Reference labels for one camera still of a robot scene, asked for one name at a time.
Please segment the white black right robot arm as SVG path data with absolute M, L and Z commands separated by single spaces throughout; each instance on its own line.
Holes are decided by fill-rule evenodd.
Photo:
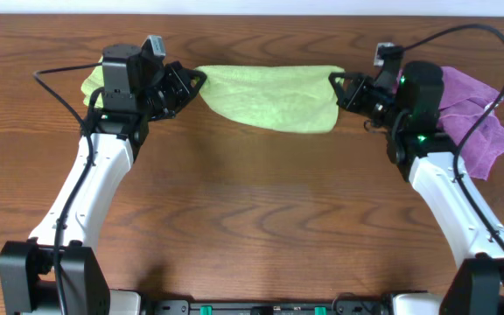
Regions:
M 451 67 L 413 61 L 376 77 L 332 73 L 340 108 L 364 116 L 432 211 L 458 271 L 443 296 L 425 291 L 339 300 L 339 314 L 504 314 L 504 225 L 474 185 L 504 151 L 494 108 L 504 94 Z

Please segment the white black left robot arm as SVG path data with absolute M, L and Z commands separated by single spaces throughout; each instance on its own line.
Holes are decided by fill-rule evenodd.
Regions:
M 150 122 L 172 119 L 192 101 L 206 75 L 139 58 L 105 59 L 80 125 L 77 156 L 56 200 L 25 241 L 0 252 L 8 314 L 145 314 L 143 296 L 113 290 L 95 250 L 110 204 L 136 161 Z

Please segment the light green microfiber cloth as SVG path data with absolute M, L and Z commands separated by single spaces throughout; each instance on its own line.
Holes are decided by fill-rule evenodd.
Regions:
M 252 127 L 299 134 L 331 131 L 339 115 L 329 81 L 338 66 L 199 66 L 201 98 L 216 114 Z

